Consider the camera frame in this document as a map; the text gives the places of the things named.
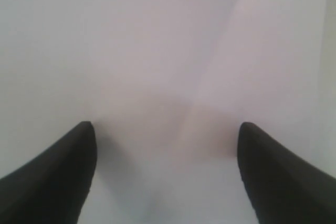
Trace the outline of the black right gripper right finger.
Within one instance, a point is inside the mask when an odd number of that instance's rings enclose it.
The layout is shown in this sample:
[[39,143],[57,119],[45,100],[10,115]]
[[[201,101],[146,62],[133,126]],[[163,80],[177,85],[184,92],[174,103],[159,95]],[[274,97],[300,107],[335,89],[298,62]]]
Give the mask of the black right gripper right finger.
[[335,178],[256,124],[240,126],[237,162],[259,223],[335,223]]

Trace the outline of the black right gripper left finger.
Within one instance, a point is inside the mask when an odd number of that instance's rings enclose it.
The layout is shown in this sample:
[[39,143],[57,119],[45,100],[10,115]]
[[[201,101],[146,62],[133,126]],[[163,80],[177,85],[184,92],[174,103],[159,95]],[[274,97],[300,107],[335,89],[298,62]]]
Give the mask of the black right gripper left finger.
[[1,223],[77,223],[97,166],[91,122],[1,178]]

